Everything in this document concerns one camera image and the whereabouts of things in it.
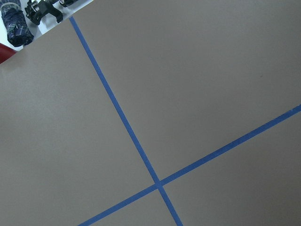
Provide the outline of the red cylinder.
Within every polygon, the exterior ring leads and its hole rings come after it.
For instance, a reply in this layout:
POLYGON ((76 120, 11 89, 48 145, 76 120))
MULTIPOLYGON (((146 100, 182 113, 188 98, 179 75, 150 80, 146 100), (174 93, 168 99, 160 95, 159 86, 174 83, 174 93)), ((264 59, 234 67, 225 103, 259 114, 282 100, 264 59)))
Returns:
POLYGON ((16 53, 15 50, 13 50, 12 48, 1 43, 0 44, 0 64, 2 64, 3 62, 5 62, 9 58, 11 58, 15 53, 16 53))

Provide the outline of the black tripod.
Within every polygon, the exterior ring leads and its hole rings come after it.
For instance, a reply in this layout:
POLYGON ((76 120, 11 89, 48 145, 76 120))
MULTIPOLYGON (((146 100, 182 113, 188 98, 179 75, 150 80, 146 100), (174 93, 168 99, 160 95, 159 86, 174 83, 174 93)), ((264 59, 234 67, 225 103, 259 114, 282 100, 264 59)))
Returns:
POLYGON ((54 4, 59 4, 66 8, 74 4, 78 0, 29 0, 27 6, 24 8, 26 17, 35 25, 40 25, 40 22, 44 16, 51 14, 56 18, 56 22, 60 23, 63 20, 63 14, 60 10, 54 7, 54 4))

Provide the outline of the blue plaid cloth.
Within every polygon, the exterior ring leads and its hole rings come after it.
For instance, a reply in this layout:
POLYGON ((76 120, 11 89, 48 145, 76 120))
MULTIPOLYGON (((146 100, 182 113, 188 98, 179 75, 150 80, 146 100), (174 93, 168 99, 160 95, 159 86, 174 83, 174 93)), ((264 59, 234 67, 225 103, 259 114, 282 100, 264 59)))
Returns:
POLYGON ((20 47, 32 43, 34 36, 27 26, 19 0, 1 0, 0 12, 11 45, 20 47))

